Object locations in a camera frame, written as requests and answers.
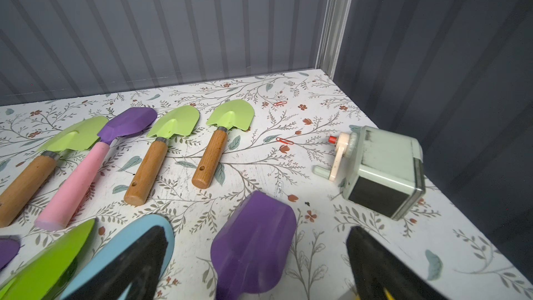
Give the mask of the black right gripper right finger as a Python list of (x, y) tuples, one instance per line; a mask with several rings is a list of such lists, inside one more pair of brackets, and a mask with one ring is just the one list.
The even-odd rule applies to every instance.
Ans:
[(346, 248), (360, 299), (444, 299), (360, 226), (351, 228)]

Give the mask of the yellow shovel wooden handle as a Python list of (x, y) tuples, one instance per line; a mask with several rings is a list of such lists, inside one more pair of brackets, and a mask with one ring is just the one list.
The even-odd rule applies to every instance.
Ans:
[(390, 293), (386, 288), (384, 288), (383, 291), (384, 291), (384, 295), (385, 295), (385, 297), (386, 297), (387, 300), (395, 300), (395, 299), (392, 297), (391, 293)]

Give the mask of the green shovel brown handle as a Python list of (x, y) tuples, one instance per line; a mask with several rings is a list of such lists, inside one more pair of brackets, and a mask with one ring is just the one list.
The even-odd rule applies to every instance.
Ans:
[(191, 105), (181, 106), (163, 115), (148, 133), (155, 138), (141, 162), (124, 201), (132, 206), (146, 203), (154, 186), (168, 151), (168, 143), (173, 136), (189, 136), (199, 120), (199, 111)]

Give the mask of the green shovel yellow handle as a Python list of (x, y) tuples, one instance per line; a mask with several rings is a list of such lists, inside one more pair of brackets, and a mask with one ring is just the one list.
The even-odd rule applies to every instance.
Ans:
[(1, 286), (2, 299), (46, 299), (62, 290), (96, 224), (90, 219), (60, 237)]

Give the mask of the purple shovel pink handle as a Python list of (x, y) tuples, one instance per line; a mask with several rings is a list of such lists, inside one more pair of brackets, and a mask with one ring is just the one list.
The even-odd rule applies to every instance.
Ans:
[(97, 176), (110, 144), (119, 137), (131, 136), (147, 128), (158, 114), (150, 107), (133, 107), (111, 119), (97, 133), (100, 141), (81, 161), (40, 213), (34, 225), (46, 231), (64, 229), (73, 218), (83, 197)]
[(7, 265), (18, 255), (21, 247), (21, 242), (18, 237), (1, 237), (0, 239), (0, 270), (3, 270)]

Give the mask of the green shovel wooden handle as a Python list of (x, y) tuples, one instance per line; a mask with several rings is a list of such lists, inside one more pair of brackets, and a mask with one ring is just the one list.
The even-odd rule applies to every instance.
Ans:
[(62, 152), (84, 151), (99, 139), (97, 133), (108, 123), (104, 116), (73, 124), (46, 141), (38, 155), (1, 193), (1, 227), (12, 224), (25, 205), (40, 189), (57, 166)]
[(229, 130), (234, 128), (248, 130), (254, 115), (252, 105), (243, 99), (225, 102), (214, 109), (207, 125), (216, 125), (217, 129), (212, 134), (192, 178), (195, 187), (207, 189), (211, 185), (227, 143)]

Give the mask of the pale green tape dispenser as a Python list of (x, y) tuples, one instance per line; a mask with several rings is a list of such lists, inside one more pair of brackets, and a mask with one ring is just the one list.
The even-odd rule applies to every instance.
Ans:
[(397, 221), (426, 193), (423, 150), (417, 139), (370, 126), (354, 126), (350, 133), (330, 136), (328, 141), (335, 146), (333, 166), (317, 165), (312, 171), (335, 181), (344, 167), (345, 200)]

